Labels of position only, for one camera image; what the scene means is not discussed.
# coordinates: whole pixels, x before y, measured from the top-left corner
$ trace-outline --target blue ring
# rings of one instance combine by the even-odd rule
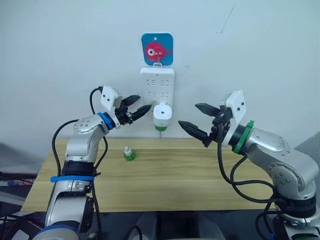
[[[93,181],[94,176],[52,176],[50,182],[55,183],[63,180],[82,180],[82,181]]]
[[[39,234],[41,234],[41,233],[43,233],[43,232],[46,232],[46,231],[48,231],[48,230],[51,230],[51,229],[70,229],[70,230],[74,231],[74,232],[78,235],[78,237],[79,237],[79,239],[80,239],[80,233],[79,233],[79,231],[78,231],[77,228],[71,227],[71,226],[67,226],[67,225],[63,225],[63,224],[46,226],[46,227],[43,228],[40,232],[38,232],[36,235],[39,235]]]
[[[109,130],[113,129],[111,120],[109,118],[107,118],[102,112],[98,112],[97,114],[103,119]]]

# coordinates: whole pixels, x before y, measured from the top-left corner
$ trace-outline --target power strip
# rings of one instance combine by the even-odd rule
[[[143,67],[140,71],[143,96],[153,107],[165,103],[171,108],[174,101],[175,71],[172,68]]]

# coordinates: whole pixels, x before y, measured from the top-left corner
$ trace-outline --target white bracket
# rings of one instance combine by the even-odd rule
[[[115,109],[120,107],[121,101],[122,96],[120,96],[112,87],[103,86],[100,103],[105,107],[106,112],[112,118],[116,129],[121,127],[115,114]]]
[[[228,94],[220,103],[220,108],[231,108],[232,118],[230,119],[229,130],[226,133],[222,146],[226,147],[240,124],[242,118],[247,112],[244,92],[242,90],[234,91]]]

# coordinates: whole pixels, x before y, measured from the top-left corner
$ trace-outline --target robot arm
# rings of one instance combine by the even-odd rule
[[[205,147],[212,141],[218,142],[218,132],[222,131],[223,146],[232,146],[233,152],[247,155],[255,165],[268,173],[275,186],[276,197],[283,200],[275,204],[279,211],[285,211],[281,220],[288,233],[287,239],[294,239],[291,237],[296,233],[305,232],[315,232],[319,236],[320,215],[316,206],[315,184],[319,174],[317,163],[306,154],[290,148],[282,137],[253,128],[253,121],[247,126],[240,125],[246,113],[242,91],[228,94],[221,101],[220,108],[206,103],[195,106],[204,114],[214,117],[211,133],[208,135],[186,121],[179,121],[180,126],[189,135],[202,141]]]
[[[132,124],[151,108],[145,105],[136,112],[128,112],[128,106],[139,99],[132,95],[122,97],[109,86],[102,89],[101,103],[106,112],[78,120],[74,133],[66,147],[61,176],[54,176],[54,187],[45,217],[45,228],[35,240],[59,238],[79,239],[79,232],[87,232],[92,224],[94,199],[89,197],[92,182],[97,175],[94,163],[100,140],[113,128]]]

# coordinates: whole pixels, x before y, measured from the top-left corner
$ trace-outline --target cord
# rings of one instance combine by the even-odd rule
[[[90,93],[89,101],[90,101],[90,108],[91,108],[92,114],[96,114],[95,109],[94,109],[94,105],[92,103],[92,97],[93,97],[93,95],[94,95],[94,93],[96,91],[100,91],[102,93],[102,87],[101,86],[97,87],[97,88],[93,89],[91,91],[91,93]],[[103,136],[103,141],[104,141],[104,145],[105,145],[104,152],[101,155],[101,157],[99,158],[98,162],[95,164],[95,166],[93,168],[93,171],[92,171],[92,175],[96,174],[96,171],[97,171],[100,163],[102,162],[102,160],[104,159],[104,157],[105,157],[105,155],[107,154],[107,151],[108,151],[108,142],[107,142],[107,139],[106,139],[105,136]],[[98,200],[97,200],[97,196],[96,196],[95,184],[94,184],[93,181],[91,182],[91,188],[92,188],[92,196],[93,196],[93,202],[94,202],[94,208],[95,208],[96,222],[97,222],[97,225],[98,225],[98,239],[101,240],[101,239],[103,239],[101,218],[100,218]]]
[[[259,228],[259,220],[261,217],[266,216],[266,215],[270,215],[270,214],[285,214],[285,211],[263,211],[261,213],[258,214],[258,216],[256,216],[255,218],[255,229],[257,231],[257,233],[259,234],[259,236],[263,239],[263,240],[269,240],[269,238],[265,237],[263,235],[263,233],[261,232],[260,228]]]
[[[270,209],[270,206],[271,206],[271,202],[269,202],[269,203],[265,206],[265,208],[264,208],[263,211],[264,211],[264,212],[268,212],[269,209]],[[269,223],[268,223],[267,215],[263,215],[263,221],[264,221],[264,224],[265,224],[265,226],[266,226],[266,229],[268,229],[269,233],[272,234],[273,231],[272,231],[272,229],[271,229],[271,227],[270,227],[270,225],[269,225]]]
[[[99,86],[99,87],[93,89],[90,93],[89,101],[90,101],[90,108],[91,108],[92,114],[96,114],[95,109],[94,109],[94,105],[92,103],[92,97],[96,91],[100,91],[102,93],[102,89],[103,88],[101,86]],[[100,157],[100,159],[98,160],[98,162],[96,163],[95,167],[93,168],[93,172],[92,172],[93,175],[96,173],[101,161],[104,159],[104,157],[108,151],[108,142],[107,142],[107,139],[105,136],[103,136],[103,141],[104,141],[104,145],[105,145],[104,152],[103,152],[102,156]]]
[[[134,225],[128,232],[126,239],[129,238],[130,233],[133,231],[133,229],[136,229],[138,231],[139,234],[139,240],[143,240],[143,235],[142,235],[142,231],[140,229],[140,227],[138,225]]]
[[[102,93],[102,87],[99,86],[99,87],[93,89],[93,90],[91,91],[91,93],[90,93],[90,107],[91,107],[91,111],[92,111],[93,114],[96,114],[96,112],[95,112],[95,109],[94,109],[94,105],[93,105],[93,103],[92,103],[92,96],[94,95],[94,93],[95,93],[96,91],[100,91],[100,92]]]
[[[217,155],[218,155],[218,163],[219,163],[219,168],[220,168],[220,172],[222,174],[222,177],[224,178],[224,180],[226,180],[229,184],[231,185],[246,185],[246,184],[264,184],[264,185],[267,185],[269,186],[270,188],[272,188],[273,190],[275,189],[275,187],[267,182],[267,181],[262,181],[262,180],[246,180],[246,181],[232,181],[230,180],[227,175],[226,175],[226,172],[225,172],[225,169],[224,169],[224,164],[223,164],[223,160],[222,160],[222,139],[223,139],[223,124],[220,123],[219,124],[219,128],[218,128],[218,149],[217,149]]]
[[[4,180],[19,180],[19,181],[22,181],[22,182],[25,182],[25,183],[34,184],[33,181],[24,180],[22,178],[17,178],[17,177],[0,176],[0,179],[4,179]]]
[[[267,203],[273,203],[273,202],[283,202],[284,200],[280,199],[280,198],[279,199],[277,199],[277,198],[274,198],[274,199],[256,199],[256,198],[252,198],[252,197],[249,197],[249,196],[243,194],[237,188],[237,185],[264,184],[264,185],[267,185],[269,187],[272,187],[273,190],[275,189],[275,187],[271,183],[269,183],[267,181],[261,181],[261,180],[247,180],[247,181],[238,181],[238,182],[233,181],[234,180],[233,175],[235,173],[235,170],[237,169],[237,167],[241,163],[243,163],[247,159],[247,156],[244,156],[239,162],[237,162],[235,164],[235,166],[233,167],[233,171],[231,170],[232,171],[232,179],[230,180],[226,175],[226,172],[225,172],[225,169],[224,169],[223,160],[222,160],[222,139],[223,139],[223,124],[220,123],[219,126],[218,126],[218,139],[217,139],[218,140],[217,156],[218,156],[219,169],[220,169],[221,175],[224,178],[224,180],[226,180],[227,183],[232,185],[232,187],[236,191],[236,193],[239,194],[244,199],[246,199],[248,201],[251,201],[251,202],[254,202],[254,203],[267,204]]]
[[[96,223],[98,225],[98,239],[101,240],[101,239],[103,239],[101,218],[100,218],[100,211],[99,211],[99,205],[98,205],[94,181],[91,182],[91,189],[92,189],[92,197],[93,197],[93,203],[94,203],[94,208],[95,208]]]
[[[106,137],[104,136],[103,137],[103,141],[104,141],[104,145],[105,145],[105,148],[104,148],[104,152],[103,154],[101,155],[101,157],[99,158],[98,162],[96,163],[96,165],[94,166],[93,168],[93,173],[92,174],[95,174],[101,161],[104,159],[105,155],[107,154],[107,151],[108,151],[108,142],[107,142],[107,139]]]
[[[55,159],[55,162],[56,162],[56,167],[57,167],[57,177],[59,177],[59,176],[61,175],[61,166],[60,166],[60,161],[59,161],[59,157],[58,157],[57,150],[56,150],[56,138],[57,138],[57,135],[58,135],[58,133],[61,131],[61,129],[63,129],[65,126],[67,126],[68,124],[71,124],[71,123],[75,123],[75,122],[77,122],[78,120],[79,120],[79,119],[65,122],[64,124],[62,124],[62,125],[55,131],[55,133],[54,133],[54,135],[53,135],[53,137],[52,137],[51,145],[52,145],[53,156],[54,156],[54,159]]]
[[[36,219],[29,219],[25,216],[17,216],[17,215],[12,215],[12,214],[8,214],[8,217],[10,218],[14,218],[14,219],[22,219],[24,221],[28,221],[30,223],[32,223],[33,225],[37,226],[39,229],[43,229],[45,227],[45,225],[39,221],[37,221]]]
[[[4,238],[5,228],[6,228],[6,223],[7,223],[7,217],[8,217],[8,216],[5,216],[4,219],[3,219],[2,231],[1,231],[1,239]]]

